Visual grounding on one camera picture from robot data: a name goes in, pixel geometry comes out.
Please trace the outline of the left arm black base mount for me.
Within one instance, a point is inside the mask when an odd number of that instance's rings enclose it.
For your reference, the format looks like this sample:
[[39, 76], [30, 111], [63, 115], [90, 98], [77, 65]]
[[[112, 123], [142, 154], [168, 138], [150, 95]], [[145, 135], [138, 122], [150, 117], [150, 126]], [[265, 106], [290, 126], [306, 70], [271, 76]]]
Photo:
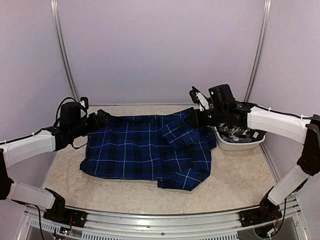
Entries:
[[81, 210], [71, 209], [71, 208], [61, 208], [61, 209], [46, 209], [43, 218], [63, 225], [68, 225], [70, 227], [83, 228], [88, 213]]

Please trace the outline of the blue plaid long sleeve shirt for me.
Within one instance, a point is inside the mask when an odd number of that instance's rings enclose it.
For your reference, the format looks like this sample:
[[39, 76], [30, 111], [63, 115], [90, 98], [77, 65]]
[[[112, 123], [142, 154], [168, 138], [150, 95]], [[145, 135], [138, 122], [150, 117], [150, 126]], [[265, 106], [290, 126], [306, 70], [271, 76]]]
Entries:
[[101, 179], [156, 181], [162, 189], [192, 191], [210, 176], [217, 146], [212, 128], [185, 122], [194, 111], [112, 116], [88, 135], [80, 170]]

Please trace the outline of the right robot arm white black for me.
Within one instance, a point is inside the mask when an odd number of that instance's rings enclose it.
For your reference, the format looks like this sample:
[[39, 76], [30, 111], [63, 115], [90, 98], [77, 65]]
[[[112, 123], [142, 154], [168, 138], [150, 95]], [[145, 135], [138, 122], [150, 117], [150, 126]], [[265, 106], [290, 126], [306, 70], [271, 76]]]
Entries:
[[239, 213], [242, 226], [266, 223], [282, 218], [280, 205], [298, 192], [310, 177], [320, 172], [320, 117], [285, 113], [259, 104], [235, 99], [228, 84], [208, 90], [205, 96], [192, 87], [189, 96], [198, 105], [186, 120], [193, 128], [218, 127], [228, 124], [244, 129], [263, 131], [300, 145], [301, 153], [288, 170], [262, 197], [257, 207]]

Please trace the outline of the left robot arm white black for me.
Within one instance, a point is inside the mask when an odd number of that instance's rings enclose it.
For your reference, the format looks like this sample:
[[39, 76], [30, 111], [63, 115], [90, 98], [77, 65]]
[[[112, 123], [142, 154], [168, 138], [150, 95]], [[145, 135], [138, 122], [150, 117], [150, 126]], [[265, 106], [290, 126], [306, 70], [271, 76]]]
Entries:
[[75, 139], [85, 137], [103, 127], [110, 114], [99, 109], [89, 113], [86, 97], [76, 101], [65, 98], [57, 108], [52, 126], [41, 128], [27, 136], [3, 141], [0, 144], [0, 199], [31, 204], [44, 209], [43, 217], [57, 223], [84, 222], [86, 212], [66, 207], [66, 200], [51, 189], [28, 185], [9, 177], [7, 170], [17, 163], [35, 156], [63, 150], [73, 145]]

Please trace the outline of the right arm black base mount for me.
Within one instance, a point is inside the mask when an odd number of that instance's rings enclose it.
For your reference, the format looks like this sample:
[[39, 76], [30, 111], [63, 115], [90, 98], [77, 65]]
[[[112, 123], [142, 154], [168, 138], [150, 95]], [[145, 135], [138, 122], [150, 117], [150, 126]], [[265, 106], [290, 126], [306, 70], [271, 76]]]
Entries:
[[279, 209], [270, 212], [266, 208], [257, 207], [239, 212], [241, 226], [249, 227], [259, 224], [264, 224], [276, 219], [282, 218], [283, 215]]

